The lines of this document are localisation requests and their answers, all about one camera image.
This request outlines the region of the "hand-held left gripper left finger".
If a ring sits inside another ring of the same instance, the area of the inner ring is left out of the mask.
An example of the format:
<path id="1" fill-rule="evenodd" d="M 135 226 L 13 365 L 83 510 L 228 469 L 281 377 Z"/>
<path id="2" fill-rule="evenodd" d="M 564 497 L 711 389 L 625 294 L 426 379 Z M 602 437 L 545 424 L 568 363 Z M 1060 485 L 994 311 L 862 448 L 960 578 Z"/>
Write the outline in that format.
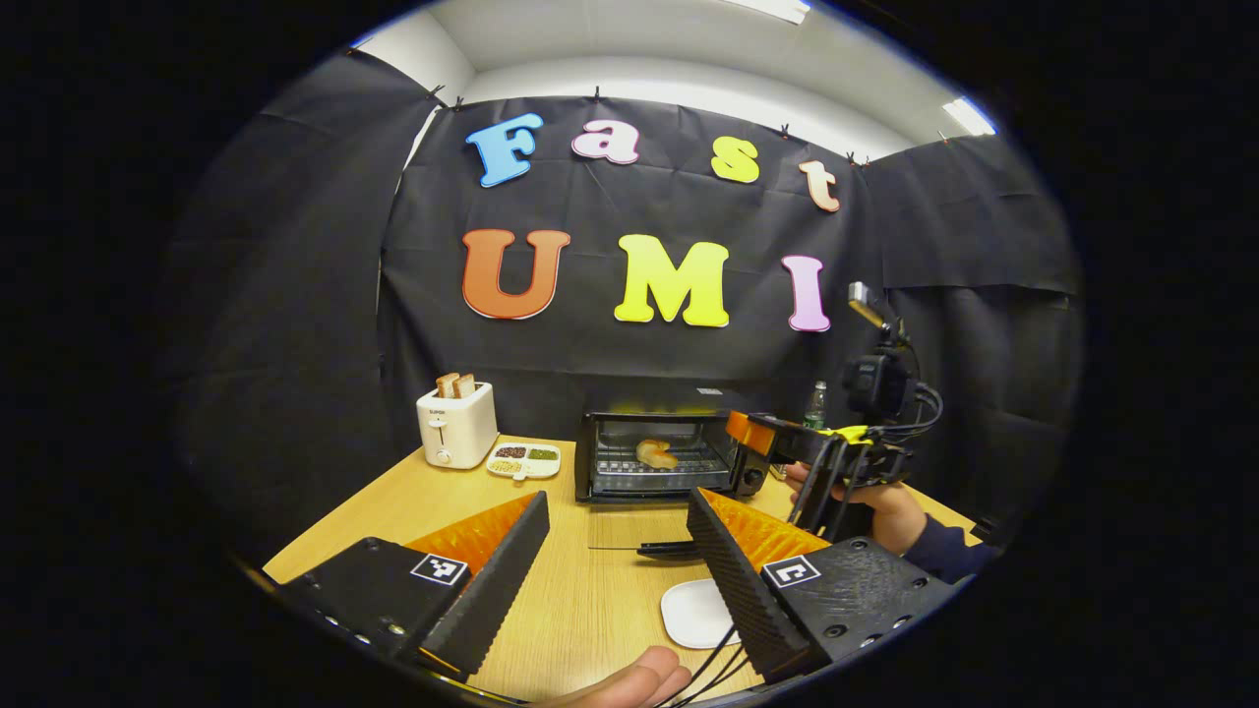
<path id="1" fill-rule="evenodd" d="M 408 544 L 364 537 L 277 591 L 378 656 L 466 679 L 480 671 L 549 530 L 546 493 L 533 493 Z"/>

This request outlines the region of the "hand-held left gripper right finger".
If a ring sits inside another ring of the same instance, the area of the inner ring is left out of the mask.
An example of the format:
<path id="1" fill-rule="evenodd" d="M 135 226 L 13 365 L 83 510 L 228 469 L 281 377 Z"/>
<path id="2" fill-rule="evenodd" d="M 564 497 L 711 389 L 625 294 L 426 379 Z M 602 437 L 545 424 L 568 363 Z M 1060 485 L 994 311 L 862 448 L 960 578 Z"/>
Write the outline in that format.
<path id="1" fill-rule="evenodd" d="M 860 535 L 822 551 L 792 552 L 755 569 L 719 517 L 723 500 L 692 490 L 687 530 L 752 668 L 768 684 L 841 671 L 944 608 L 957 593 L 956 585 Z"/>

